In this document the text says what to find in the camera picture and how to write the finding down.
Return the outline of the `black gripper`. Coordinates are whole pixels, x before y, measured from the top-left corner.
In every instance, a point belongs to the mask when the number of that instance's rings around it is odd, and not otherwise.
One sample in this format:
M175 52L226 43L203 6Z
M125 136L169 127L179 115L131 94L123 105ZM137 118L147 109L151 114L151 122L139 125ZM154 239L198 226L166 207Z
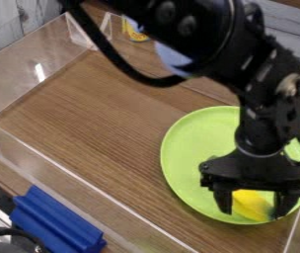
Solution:
M274 192L274 218L285 217L300 199L300 165L277 154L251 157L238 148L227 155L199 165L201 186L214 191L223 213L233 213L235 190Z

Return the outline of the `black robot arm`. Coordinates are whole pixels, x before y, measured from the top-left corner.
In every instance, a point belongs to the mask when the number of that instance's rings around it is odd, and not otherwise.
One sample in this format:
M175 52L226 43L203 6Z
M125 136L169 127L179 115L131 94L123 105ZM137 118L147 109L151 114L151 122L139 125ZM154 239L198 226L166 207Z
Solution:
M265 29L263 11L243 0L100 0L162 46L186 56L171 75L143 75L119 54L87 14L83 0L58 0L115 66L158 88L206 76L239 97L235 150L202 162L201 184L230 213L237 190L274 194L274 215L283 217L300 199L300 161L286 146L300 141L300 60Z

